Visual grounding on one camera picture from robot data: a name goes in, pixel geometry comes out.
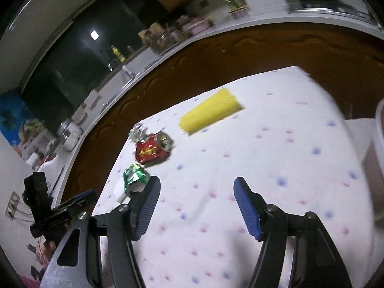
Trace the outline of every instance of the tablecloth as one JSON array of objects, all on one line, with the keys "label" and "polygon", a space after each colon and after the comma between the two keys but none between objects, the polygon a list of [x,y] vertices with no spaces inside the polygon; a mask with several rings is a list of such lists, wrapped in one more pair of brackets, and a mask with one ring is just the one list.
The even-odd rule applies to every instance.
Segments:
[{"label": "tablecloth", "polygon": [[[254,192],[286,213],[318,214],[361,287],[372,250],[368,185],[344,118],[332,97],[298,67],[238,79],[226,87],[244,109],[188,136],[180,117],[220,88],[144,119],[175,141],[171,156],[149,167],[161,194],[147,233],[134,243],[148,288],[246,287],[262,243],[248,234],[234,199],[244,177]],[[135,162],[127,141],[93,214],[118,203],[113,189]],[[287,287],[293,240],[287,243],[280,287]],[[107,239],[101,239],[104,286],[111,287]]]}]

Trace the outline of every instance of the crushed red can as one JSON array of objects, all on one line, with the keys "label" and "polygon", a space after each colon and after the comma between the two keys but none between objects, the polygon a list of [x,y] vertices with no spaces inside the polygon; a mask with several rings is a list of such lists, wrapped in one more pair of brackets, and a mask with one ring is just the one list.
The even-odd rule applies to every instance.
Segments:
[{"label": "crushed red can", "polygon": [[156,164],[165,161],[172,150],[173,140],[163,131],[149,135],[136,144],[135,158],[143,164]]}]

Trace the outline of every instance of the screw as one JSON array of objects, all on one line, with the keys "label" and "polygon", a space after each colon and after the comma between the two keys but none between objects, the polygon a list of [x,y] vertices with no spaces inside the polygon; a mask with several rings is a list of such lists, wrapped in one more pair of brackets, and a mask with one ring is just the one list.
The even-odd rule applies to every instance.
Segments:
[{"label": "screw", "polygon": [[310,219],[316,219],[317,218],[317,215],[316,213],[312,212],[312,211],[309,211],[306,213],[307,217],[309,217]]},{"label": "screw", "polygon": [[124,204],[124,205],[119,205],[119,211],[120,212],[125,212],[125,211],[128,211],[129,207],[127,204]]},{"label": "screw", "polygon": [[266,208],[267,208],[267,210],[269,212],[274,212],[274,211],[277,210],[277,206],[276,205],[267,205]]},{"label": "screw", "polygon": [[88,216],[89,216],[88,213],[82,212],[82,213],[79,214],[79,219],[80,220],[85,220]]}]

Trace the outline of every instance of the rolled yellow cloth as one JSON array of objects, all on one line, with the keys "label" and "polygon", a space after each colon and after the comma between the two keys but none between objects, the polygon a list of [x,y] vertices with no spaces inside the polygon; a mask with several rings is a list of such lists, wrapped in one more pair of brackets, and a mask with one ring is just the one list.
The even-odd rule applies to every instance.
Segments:
[{"label": "rolled yellow cloth", "polygon": [[179,127],[191,135],[242,109],[228,89],[221,89],[181,117]]}]

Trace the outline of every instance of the green can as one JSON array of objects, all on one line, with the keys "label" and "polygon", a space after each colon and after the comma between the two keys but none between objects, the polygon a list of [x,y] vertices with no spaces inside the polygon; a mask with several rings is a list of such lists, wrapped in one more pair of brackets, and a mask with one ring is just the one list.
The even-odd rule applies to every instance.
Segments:
[{"label": "green can", "polygon": [[144,190],[150,175],[141,165],[134,163],[125,169],[122,177],[124,179],[125,194],[131,198],[132,194]]}]

